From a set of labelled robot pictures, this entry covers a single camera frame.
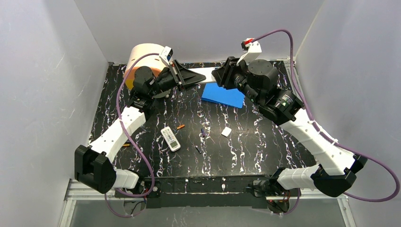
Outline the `long white remote control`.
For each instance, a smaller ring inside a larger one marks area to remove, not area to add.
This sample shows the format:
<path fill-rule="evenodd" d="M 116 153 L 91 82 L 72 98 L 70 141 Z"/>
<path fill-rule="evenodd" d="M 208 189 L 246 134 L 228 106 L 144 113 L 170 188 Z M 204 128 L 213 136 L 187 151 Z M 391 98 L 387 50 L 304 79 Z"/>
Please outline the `long white remote control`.
<path fill-rule="evenodd" d="M 209 67 L 209 68 L 195 68 L 191 69 L 191 71 L 194 71 L 196 73 L 202 74 L 206 77 L 205 80 L 198 82 L 197 84 L 208 84 L 208 83 L 216 83 L 215 78 L 211 74 L 213 70 L 217 69 L 217 67 Z"/>

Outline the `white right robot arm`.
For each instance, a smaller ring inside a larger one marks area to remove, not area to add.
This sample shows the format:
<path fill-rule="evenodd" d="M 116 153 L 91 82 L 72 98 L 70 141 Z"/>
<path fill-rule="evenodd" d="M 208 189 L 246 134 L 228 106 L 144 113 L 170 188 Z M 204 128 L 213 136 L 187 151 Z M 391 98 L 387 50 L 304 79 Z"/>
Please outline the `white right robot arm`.
<path fill-rule="evenodd" d="M 269 61 L 245 63 L 229 57 L 211 74 L 219 87 L 240 91 L 262 116 L 295 137 L 318 160 L 311 167 L 279 168 L 268 180 L 250 185 L 255 196 L 308 188 L 337 197 L 353 185 L 367 159 L 327 141 L 314 128 L 304 103 L 292 91 L 278 86 L 278 70 Z"/>

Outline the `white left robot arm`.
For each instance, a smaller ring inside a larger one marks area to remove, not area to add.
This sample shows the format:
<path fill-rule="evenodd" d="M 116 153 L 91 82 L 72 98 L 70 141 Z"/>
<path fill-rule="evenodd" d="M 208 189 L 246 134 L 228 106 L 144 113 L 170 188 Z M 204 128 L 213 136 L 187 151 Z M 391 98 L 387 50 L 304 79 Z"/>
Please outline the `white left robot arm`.
<path fill-rule="evenodd" d="M 187 90 L 206 80 L 205 75 L 177 61 L 163 68 L 158 76 L 148 66 L 138 67 L 130 100 L 123 109 L 116 107 L 118 117 L 114 123 L 89 145 L 75 150 L 75 179 L 102 194 L 111 189 L 134 189 L 139 176 L 113 166 L 117 153 L 127 140 L 134 144 L 131 136 L 150 118 L 156 96 L 174 87 Z"/>

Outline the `white battery cover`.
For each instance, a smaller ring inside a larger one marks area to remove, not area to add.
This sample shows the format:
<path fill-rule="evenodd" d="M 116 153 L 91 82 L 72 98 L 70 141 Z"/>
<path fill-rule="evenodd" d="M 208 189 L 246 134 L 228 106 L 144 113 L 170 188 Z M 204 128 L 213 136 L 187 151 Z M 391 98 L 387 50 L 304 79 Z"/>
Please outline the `white battery cover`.
<path fill-rule="evenodd" d="M 221 132 L 221 135 L 223 135 L 224 137 L 228 137 L 231 133 L 232 129 L 229 127 L 225 127 L 223 129 L 223 131 Z"/>

